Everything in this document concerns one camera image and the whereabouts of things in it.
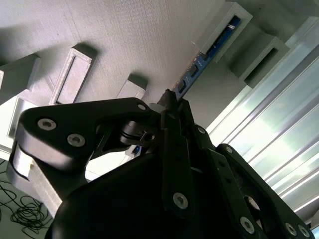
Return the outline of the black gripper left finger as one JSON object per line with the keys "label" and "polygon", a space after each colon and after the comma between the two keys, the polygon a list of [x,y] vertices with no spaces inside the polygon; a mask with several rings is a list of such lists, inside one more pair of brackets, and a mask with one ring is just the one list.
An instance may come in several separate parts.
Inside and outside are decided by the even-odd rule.
{"label": "black gripper left finger", "polygon": [[[9,160],[13,184],[37,196],[55,219],[94,206],[191,219],[194,187],[179,102],[168,90],[158,105],[155,111],[124,98],[26,110]],[[142,148],[140,156],[86,181],[90,160],[133,145]]]}

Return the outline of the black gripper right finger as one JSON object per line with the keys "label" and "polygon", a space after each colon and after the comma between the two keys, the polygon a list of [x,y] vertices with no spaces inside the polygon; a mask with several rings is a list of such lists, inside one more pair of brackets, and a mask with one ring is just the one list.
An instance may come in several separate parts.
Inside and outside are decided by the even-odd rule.
{"label": "black gripper right finger", "polygon": [[208,133],[196,125],[189,102],[178,103],[182,131],[196,154],[204,183],[213,183],[218,202],[211,221],[221,239],[312,239],[310,228],[272,190],[257,172],[227,144],[215,147]]}

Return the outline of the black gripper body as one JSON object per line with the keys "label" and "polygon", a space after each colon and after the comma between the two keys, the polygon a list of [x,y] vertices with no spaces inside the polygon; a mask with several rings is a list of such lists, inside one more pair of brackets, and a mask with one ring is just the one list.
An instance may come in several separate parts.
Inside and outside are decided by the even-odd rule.
{"label": "black gripper body", "polygon": [[228,215],[208,151],[191,163],[196,208],[191,220],[163,207],[162,163],[134,160],[74,191],[58,209],[52,239],[238,239],[241,227]]}

